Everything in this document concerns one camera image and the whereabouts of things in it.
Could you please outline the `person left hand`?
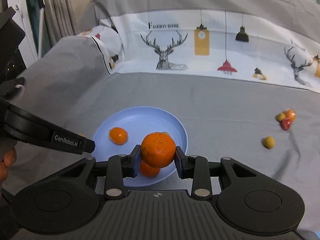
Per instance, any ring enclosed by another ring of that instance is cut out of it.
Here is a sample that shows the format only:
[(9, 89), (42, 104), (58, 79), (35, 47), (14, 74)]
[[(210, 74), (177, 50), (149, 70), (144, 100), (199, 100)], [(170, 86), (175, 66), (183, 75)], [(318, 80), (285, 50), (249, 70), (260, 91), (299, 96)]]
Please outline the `person left hand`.
[(17, 159), (17, 152), (15, 148), (10, 150), (4, 155), (4, 159), (1, 161), (1, 170), (0, 170), (0, 182), (1, 185), (5, 181), (9, 174), (9, 168), (14, 165)]

